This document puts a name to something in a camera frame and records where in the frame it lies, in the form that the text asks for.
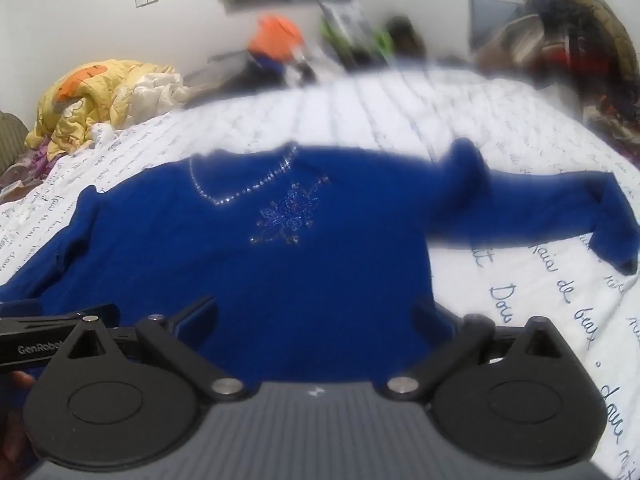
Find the left hand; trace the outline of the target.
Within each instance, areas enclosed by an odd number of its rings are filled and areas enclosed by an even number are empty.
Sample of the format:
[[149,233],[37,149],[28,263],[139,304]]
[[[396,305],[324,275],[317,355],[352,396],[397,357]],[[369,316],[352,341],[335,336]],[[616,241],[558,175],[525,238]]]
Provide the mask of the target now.
[[[9,387],[12,390],[25,392],[34,383],[35,378],[21,370],[16,370],[8,376]],[[6,426],[1,433],[1,478],[14,479],[21,469],[21,460],[28,445],[22,411],[12,406],[6,413]]]

